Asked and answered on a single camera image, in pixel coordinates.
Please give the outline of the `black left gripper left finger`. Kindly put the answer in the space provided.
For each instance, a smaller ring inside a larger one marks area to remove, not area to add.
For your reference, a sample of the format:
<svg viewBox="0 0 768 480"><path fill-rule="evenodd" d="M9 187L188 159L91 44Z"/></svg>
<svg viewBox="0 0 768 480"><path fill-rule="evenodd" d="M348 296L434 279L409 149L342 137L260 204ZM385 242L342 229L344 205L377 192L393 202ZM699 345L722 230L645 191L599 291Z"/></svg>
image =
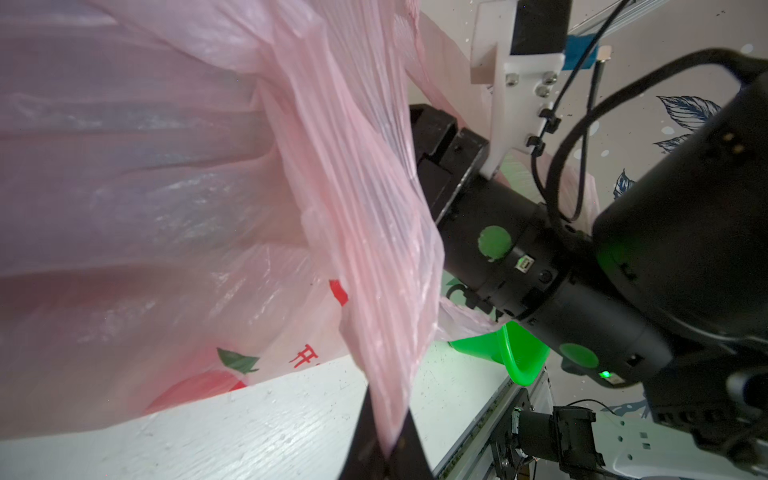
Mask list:
<svg viewBox="0 0 768 480"><path fill-rule="evenodd" d="M367 390L339 480L388 478L388 463L378 441L371 392Z"/></svg>

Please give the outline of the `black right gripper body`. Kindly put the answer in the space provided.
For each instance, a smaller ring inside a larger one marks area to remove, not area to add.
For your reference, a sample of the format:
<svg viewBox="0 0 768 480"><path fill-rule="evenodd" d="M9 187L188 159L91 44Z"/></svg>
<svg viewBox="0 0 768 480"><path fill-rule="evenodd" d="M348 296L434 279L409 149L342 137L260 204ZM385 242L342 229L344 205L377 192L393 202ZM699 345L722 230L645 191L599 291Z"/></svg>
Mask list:
<svg viewBox="0 0 768 480"><path fill-rule="evenodd" d="M567 267L541 204L480 168L488 141L448 113L410 108L417 174L445 250L444 268L471 305L527 318L551 297Z"/></svg>

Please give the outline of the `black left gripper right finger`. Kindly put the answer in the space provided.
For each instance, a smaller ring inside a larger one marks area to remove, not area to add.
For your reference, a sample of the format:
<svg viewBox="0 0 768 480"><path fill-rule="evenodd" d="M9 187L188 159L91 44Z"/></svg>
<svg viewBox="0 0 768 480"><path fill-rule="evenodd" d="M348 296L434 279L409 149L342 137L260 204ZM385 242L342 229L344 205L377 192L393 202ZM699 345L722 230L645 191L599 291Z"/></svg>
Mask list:
<svg viewBox="0 0 768 480"><path fill-rule="evenodd" d="M389 457L389 478L394 480L433 480L411 412L408 412L400 437Z"/></svg>

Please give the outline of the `pink plastic bag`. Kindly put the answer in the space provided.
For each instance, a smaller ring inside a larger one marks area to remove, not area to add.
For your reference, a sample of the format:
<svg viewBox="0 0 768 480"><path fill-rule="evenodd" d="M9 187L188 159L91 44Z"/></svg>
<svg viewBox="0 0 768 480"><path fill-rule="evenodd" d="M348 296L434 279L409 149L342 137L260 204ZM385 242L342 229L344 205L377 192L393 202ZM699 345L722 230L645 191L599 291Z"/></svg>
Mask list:
<svg viewBox="0 0 768 480"><path fill-rule="evenodd" d="M351 355L391 445L454 305L408 91L490 92L416 1L1 5L1 436L115 426Z"/></svg>

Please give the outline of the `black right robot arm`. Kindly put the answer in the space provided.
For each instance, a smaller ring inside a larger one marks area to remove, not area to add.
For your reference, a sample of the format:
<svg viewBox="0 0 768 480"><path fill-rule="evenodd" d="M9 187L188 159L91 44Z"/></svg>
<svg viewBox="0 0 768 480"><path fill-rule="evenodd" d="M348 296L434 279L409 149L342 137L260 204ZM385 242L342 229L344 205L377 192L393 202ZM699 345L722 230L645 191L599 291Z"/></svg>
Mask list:
<svg viewBox="0 0 768 480"><path fill-rule="evenodd" d="M700 65L739 93L615 200L590 233L567 226L559 182L576 141L603 115ZM573 373L644 387L663 433L692 452L767 473L767 63L733 50L687 54L580 120L534 203L480 176L489 144L429 105L410 109L418 177L471 313L510 318Z"/></svg>

